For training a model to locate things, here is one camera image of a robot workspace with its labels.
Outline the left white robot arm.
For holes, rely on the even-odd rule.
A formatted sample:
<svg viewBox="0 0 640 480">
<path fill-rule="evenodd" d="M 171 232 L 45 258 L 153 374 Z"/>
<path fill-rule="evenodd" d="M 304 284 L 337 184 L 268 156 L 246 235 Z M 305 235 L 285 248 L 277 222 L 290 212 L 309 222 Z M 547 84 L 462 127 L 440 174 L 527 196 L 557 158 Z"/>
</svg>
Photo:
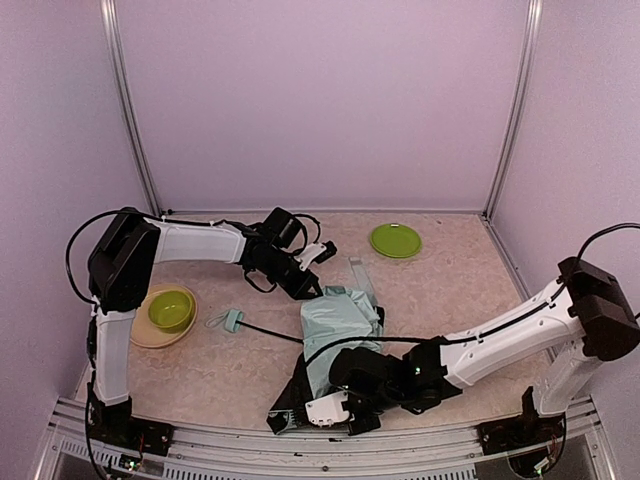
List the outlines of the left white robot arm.
<svg viewBox="0 0 640 480">
<path fill-rule="evenodd" d="M 92 391 L 107 407 L 130 399 L 130 335 L 156 265 L 173 261 L 235 264 L 245 275 L 262 273 L 271 288 L 283 289 L 294 300 L 309 300 L 322 294 L 311 265 L 337 252 L 332 242 L 318 239 L 304 239 L 301 247 L 292 249 L 296 237 L 306 234 L 304 217 L 282 208 L 251 225 L 160 219 L 134 208 L 123 208 L 113 216 L 88 260 Z"/>
</svg>

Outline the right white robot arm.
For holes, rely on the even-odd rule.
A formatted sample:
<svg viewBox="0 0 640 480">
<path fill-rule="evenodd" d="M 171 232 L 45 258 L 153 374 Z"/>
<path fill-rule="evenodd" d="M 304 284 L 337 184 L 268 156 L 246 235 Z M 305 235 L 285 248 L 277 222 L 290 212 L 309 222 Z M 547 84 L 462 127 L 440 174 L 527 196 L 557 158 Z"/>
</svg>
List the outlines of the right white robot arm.
<svg viewBox="0 0 640 480">
<path fill-rule="evenodd" d="M 577 257 L 534 297 L 467 332 L 422 341 L 401 358 L 344 348 L 329 380 L 331 419 L 351 434 L 379 428 L 387 409 L 414 415 L 457 396 L 477 381 L 532 354 L 562 347 L 547 373 L 523 396 L 518 421 L 558 422 L 571 399 L 605 362 L 639 345 L 639 326 L 616 277 Z"/>
</svg>

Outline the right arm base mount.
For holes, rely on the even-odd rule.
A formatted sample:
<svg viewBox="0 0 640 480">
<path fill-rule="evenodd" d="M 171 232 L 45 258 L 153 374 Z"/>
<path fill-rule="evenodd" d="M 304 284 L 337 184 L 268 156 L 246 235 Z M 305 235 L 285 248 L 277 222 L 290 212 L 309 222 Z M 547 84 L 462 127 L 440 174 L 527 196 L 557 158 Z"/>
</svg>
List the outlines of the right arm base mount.
<svg viewBox="0 0 640 480">
<path fill-rule="evenodd" d="M 522 395 L 522 412 L 516 416 L 480 423 L 476 426 L 484 455 L 517 450 L 551 441 L 565 430 L 566 413 L 540 416 L 533 399 L 533 386 Z"/>
</svg>

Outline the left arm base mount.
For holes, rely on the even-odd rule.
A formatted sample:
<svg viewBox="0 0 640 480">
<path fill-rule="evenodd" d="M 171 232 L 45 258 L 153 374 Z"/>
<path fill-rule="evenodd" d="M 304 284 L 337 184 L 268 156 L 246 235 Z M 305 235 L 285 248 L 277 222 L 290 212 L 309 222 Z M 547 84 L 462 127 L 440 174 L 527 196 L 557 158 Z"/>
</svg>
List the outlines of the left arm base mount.
<svg viewBox="0 0 640 480">
<path fill-rule="evenodd" d="M 175 427 L 166 422 L 136 417 L 133 401 L 107 405 L 97 396 L 92 383 L 88 384 L 88 437 L 108 445 L 166 457 L 173 440 Z"/>
</svg>

